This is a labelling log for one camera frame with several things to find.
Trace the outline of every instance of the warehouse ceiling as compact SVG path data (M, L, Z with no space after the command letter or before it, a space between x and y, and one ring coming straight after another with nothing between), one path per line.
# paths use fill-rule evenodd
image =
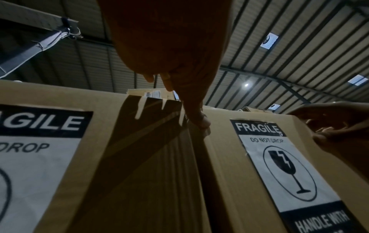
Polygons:
M122 63L94 0L9 2L77 20L84 38L63 39L5 79L117 93L164 87ZM308 101L369 101L365 1L236 0L234 6L230 44L204 103L230 110L278 104L275 113L284 113ZM0 27L5 54L46 32L4 20ZM348 82L357 75L361 81Z

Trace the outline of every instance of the ceiling light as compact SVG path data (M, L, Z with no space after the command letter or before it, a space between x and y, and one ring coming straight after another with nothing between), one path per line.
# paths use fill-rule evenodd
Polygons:
M268 109L270 110L277 110L277 108L279 108L280 105L279 104L272 104Z
M271 46L274 44L274 42L276 42L277 39L278 39L277 35L269 32L269 34L267 35L263 43L260 45L260 47L270 49Z
M351 84L354 84L355 86L360 86L364 82L366 82L368 79L365 78L363 75L356 75L352 79L350 79L348 82Z

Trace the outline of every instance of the corrugated metal roof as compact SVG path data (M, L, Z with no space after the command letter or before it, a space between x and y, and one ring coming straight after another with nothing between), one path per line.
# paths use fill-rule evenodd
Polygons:
M233 71L218 71L204 103L231 110L245 105L267 109L276 103L281 105L276 113L302 104L280 84L260 75L314 89L312 92L289 85L310 102L338 100L319 92L352 101L368 101L369 84L354 86L347 80L356 74L369 76L369 23L344 3L338 0L236 0L233 32L222 60L222 65ZM124 65L111 45L104 46L111 39L110 31L95 0L28 0L23 4L55 15L68 15L79 21L84 35L107 43L64 39L22 65L7 79L46 81L51 85L91 87L117 93L126 93L129 88L154 87L154 83L146 82L142 75L135 75ZM268 50L260 44L269 32L279 38ZM38 35L5 30L0 37L3 52L20 46L14 40L15 34L18 39L21 34L25 41ZM257 75L240 75L238 70ZM160 75L156 87L164 87Z

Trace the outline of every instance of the skylight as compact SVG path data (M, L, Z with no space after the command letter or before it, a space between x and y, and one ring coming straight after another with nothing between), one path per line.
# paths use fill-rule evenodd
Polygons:
M354 84L355 86L360 86L364 82L366 82L368 79L365 78L363 75L356 75L352 79L350 79L348 82L351 84Z
M280 105L279 104L272 104L272 106L270 106L268 109L270 110L277 110L277 108L279 108Z
M269 32L268 36L265 38L264 42L260 45L260 47L270 49L270 47L276 42L278 36Z

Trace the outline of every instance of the hand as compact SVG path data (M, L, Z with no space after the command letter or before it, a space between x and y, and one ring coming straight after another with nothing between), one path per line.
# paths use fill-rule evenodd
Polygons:
M305 104L288 113L307 123L319 144L344 138L369 138L369 104L335 102Z
M187 117L207 128L201 112L229 42L232 0L98 0L119 57L148 82L160 74Z

